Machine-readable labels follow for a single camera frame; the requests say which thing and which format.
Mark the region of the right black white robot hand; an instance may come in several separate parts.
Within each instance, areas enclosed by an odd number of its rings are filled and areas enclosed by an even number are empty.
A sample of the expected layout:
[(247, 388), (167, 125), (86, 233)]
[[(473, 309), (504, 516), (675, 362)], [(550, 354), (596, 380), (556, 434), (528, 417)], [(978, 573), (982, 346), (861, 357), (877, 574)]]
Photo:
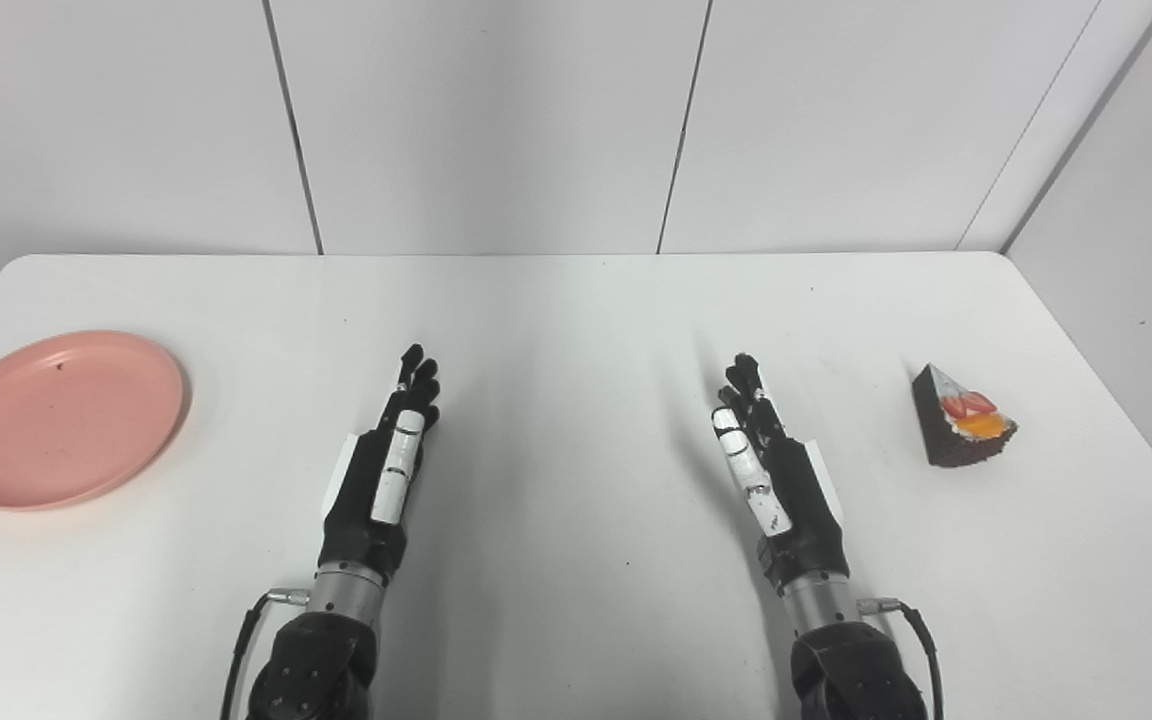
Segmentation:
[(776, 593), (796, 579), (849, 577), (842, 528), (809, 448), (786, 432), (758, 361), (736, 354), (710, 415), (733, 483), (761, 532), (759, 564)]

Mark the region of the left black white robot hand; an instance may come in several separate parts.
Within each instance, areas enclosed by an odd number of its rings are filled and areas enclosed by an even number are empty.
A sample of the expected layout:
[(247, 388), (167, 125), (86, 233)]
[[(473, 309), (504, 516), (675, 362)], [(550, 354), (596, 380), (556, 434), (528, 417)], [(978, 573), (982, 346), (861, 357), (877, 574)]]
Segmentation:
[(420, 343), (399, 361), (396, 388), (374, 429), (362, 433), (323, 523), (321, 569), (364, 569), (391, 584), (407, 550), (404, 510), (424, 458), (425, 435), (440, 418), (438, 363)]

